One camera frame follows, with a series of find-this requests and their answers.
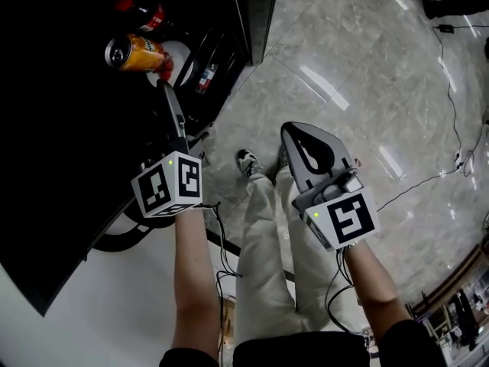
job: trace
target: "power cord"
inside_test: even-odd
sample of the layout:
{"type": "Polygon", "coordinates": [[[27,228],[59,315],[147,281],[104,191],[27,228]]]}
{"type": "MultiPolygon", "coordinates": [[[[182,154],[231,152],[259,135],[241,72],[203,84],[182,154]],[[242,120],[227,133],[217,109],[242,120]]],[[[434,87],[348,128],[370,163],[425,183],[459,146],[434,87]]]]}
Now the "power cord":
{"type": "MultiPolygon", "coordinates": [[[[435,34],[436,39],[438,40],[438,42],[440,43],[440,45],[442,47],[442,57],[441,57],[441,61],[440,61],[440,66],[442,67],[443,73],[445,74],[447,80],[449,81],[449,89],[448,89],[448,92],[447,92],[447,97],[449,98],[450,103],[452,104],[452,108],[453,108],[453,124],[452,124],[452,127],[453,127],[453,130],[454,130],[454,132],[455,132],[455,134],[457,136],[457,140],[458,140],[458,151],[457,151],[457,154],[455,156],[455,162],[461,156],[461,147],[462,147],[462,143],[461,143],[461,139],[460,139],[460,134],[458,133],[457,127],[456,127],[457,109],[455,107],[455,103],[453,102],[452,95],[450,94],[450,89],[452,88],[452,82],[451,82],[451,80],[449,78],[449,75],[448,75],[445,67],[443,66],[443,57],[445,56],[445,48],[443,47],[442,40],[440,39],[440,37],[436,33],[435,29],[440,30],[440,32],[442,32],[442,33],[454,34],[455,33],[455,29],[457,29],[457,28],[489,28],[489,26],[481,25],[481,24],[476,24],[474,26],[452,26],[450,24],[440,24],[438,26],[433,26],[432,27],[432,31],[435,34]]],[[[410,190],[414,189],[415,187],[418,187],[419,185],[424,184],[425,182],[428,182],[429,180],[434,180],[436,178],[440,178],[440,177],[443,177],[445,175],[455,173],[458,169],[460,169],[460,167],[463,167],[462,168],[462,174],[464,175],[464,177],[468,177],[470,174],[472,174],[472,170],[470,169],[468,171],[467,170],[467,166],[468,166],[468,163],[470,162],[471,159],[472,159],[472,162],[474,161],[474,152],[475,152],[475,149],[477,148],[477,146],[479,145],[479,142],[481,141],[482,131],[484,129],[484,123],[485,123],[485,121],[482,119],[481,129],[479,131],[479,136],[478,136],[477,141],[475,142],[474,147],[472,149],[470,149],[470,150],[467,151],[467,154],[465,154],[464,159],[462,161],[459,161],[457,163],[457,166],[453,170],[447,171],[445,173],[440,173],[438,175],[434,175],[433,177],[430,177],[430,178],[427,178],[425,180],[422,180],[421,182],[417,183],[416,185],[411,186],[409,189],[406,189],[402,193],[399,193],[392,200],[387,201],[383,206],[381,206],[377,210],[377,212],[380,212],[388,204],[392,203],[394,200],[397,200],[399,197],[401,197],[405,193],[409,192],[410,190]]]]}
{"type": "Polygon", "coordinates": [[[348,268],[345,264],[345,248],[341,248],[339,249],[338,251],[336,251],[336,264],[338,265],[338,270],[336,271],[335,275],[333,276],[333,279],[331,280],[331,282],[329,283],[329,286],[328,286],[328,290],[326,291],[326,296],[325,296],[325,308],[326,308],[326,311],[328,312],[328,315],[329,317],[331,318],[331,321],[341,330],[343,330],[344,332],[346,333],[350,333],[350,334],[355,334],[355,335],[358,335],[358,336],[363,336],[367,343],[366,343],[366,347],[368,349],[368,341],[370,341],[370,338],[368,337],[368,332],[366,330],[362,330],[360,332],[352,332],[351,330],[349,330],[348,328],[346,328],[343,324],[341,324],[338,319],[333,315],[333,313],[331,312],[331,304],[333,303],[333,301],[344,291],[346,290],[349,290],[351,288],[354,287],[353,285],[353,282],[351,281],[351,278],[350,278],[350,275],[348,273],[348,268]],[[343,287],[341,290],[339,290],[338,292],[336,292],[332,297],[331,299],[328,300],[328,296],[329,296],[329,292],[331,290],[331,287],[333,285],[333,283],[335,282],[335,279],[338,277],[339,274],[342,274],[343,278],[346,280],[346,282],[348,283],[347,286],[343,287]]]}
{"type": "Polygon", "coordinates": [[[227,277],[227,276],[232,276],[233,278],[242,278],[242,276],[236,272],[231,265],[228,262],[228,254],[224,248],[225,242],[227,242],[226,239],[226,234],[224,230],[224,225],[222,224],[221,216],[219,215],[219,206],[221,205],[220,202],[218,202],[215,205],[205,205],[205,204],[200,204],[198,206],[195,206],[194,208],[203,208],[203,209],[212,209],[214,212],[215,218],[217,219],[219,223],[219,228],[221,230],[221,234],[219,235],[219,239],[221,242],[221,263],[222,267],[224,268],[223,271],[217,271],[215,274],[215,288],[217,290],[217,295],[219,297],[220,301],[220,307],[221,307],[221,313],[220,313],[220,320],[221,320],[221,338],[219,340],[219,348],[218,348],[218,357],[221,359],[221,365],[223,364],[223,354],[224,354],[224,296],[222,293],[222,285],[221,285],[221,279],[227,277]]]}

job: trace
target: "marble floor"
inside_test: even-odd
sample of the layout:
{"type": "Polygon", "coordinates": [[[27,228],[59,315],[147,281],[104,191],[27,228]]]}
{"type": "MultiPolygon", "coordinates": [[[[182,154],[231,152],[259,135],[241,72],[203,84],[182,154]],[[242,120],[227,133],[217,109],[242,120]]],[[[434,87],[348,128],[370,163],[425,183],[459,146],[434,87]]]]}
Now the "marble floor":
{"type": "MultiPolygon", "coordinates": [[[[275,164],[280,127],[308,122],[337,135],[380,207],[414,184],[454,168],[449,81],[438,24],[489,24],[489,12],[428,20],[420,0],[277,0],[267,55],[247,67],[205,147],[205,201],[222,202],[227,236],[241,244],[248,198],[235,165],[241,148],[275,164]]],[[[489,100],[489,28],[440,34],[452,84],[462,157],[474,146],[489,100]]],[[[380,212],[372,249],[406,302],[429,293],[479,242],[489,210],[489,139],[468,166],[412,189],[380,212]]],[[[277,214],[283,265],[293,271],[285,218],[277,214]]]]}

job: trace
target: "orange can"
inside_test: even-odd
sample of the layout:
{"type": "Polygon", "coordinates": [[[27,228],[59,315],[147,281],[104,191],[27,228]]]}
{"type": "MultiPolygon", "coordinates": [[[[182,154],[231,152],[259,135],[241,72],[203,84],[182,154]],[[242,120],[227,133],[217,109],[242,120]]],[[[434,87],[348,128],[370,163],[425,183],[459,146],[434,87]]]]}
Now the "orange can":
{"type": "Polygon", "coordinates": [[[167,62],[163,47],[145,37],[114,37],[105,49],[105,62],[118,70],[153,71],[167,62]]]}

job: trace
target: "sneaker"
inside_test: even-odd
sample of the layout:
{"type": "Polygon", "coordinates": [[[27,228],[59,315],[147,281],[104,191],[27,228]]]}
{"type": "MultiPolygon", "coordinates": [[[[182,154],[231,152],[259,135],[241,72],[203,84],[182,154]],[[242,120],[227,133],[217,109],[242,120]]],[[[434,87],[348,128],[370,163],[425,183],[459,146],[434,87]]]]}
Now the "sneaker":
{"type": "Polygon", "coordinates": [[[277,169],[275,171],[275,175],[272,180],[274,184],[277,184],[277,174],[279,173],[279,171],[282,170],[284,167],[287,167],[288,165],[289,165],[289,159],[287,158],[287,153],[285,152],[285,148],[282,146],[280,147],[280,153],[278,154],[277,169]]]}
{"type": "Polygon", "coordinates": [[[289,165],[289,159],[287,157],[287,153],[285,152],[285,148],[282,146],[280,148],[280,154],[278,159],[278,169],[282,170],[284,167],[289,165]]]}
{"type": "Polygon", "coordinates": [[[241,172],[247,177],[255,174],[265,174],[257,157],[248,150],[240,150],[236,155],[236,161],[241,172]]]}

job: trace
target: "forearm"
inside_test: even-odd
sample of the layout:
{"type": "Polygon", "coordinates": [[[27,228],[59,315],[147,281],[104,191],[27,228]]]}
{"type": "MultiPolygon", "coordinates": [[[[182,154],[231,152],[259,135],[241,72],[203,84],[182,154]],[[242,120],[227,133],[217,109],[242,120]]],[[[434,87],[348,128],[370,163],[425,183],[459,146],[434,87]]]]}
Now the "forearm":
{"type": "Polygon", "coordinates": [[[399,300],[392,277],[365,241],[347,249],[345,260],[358,299],[378,339],[395,323],[411,319],[399,300]]]}
{"type": "Polygon", "coordinates": [[[217,360],[219,300],[202,210],[176,215],[176,329],[172,348],[203,351],[217,360]]]}
{"type": "Polygon", "coordinates": [[[176,215],[175,300],[178,310],[217,308],[214,271],[202,210],[176,215]]]}

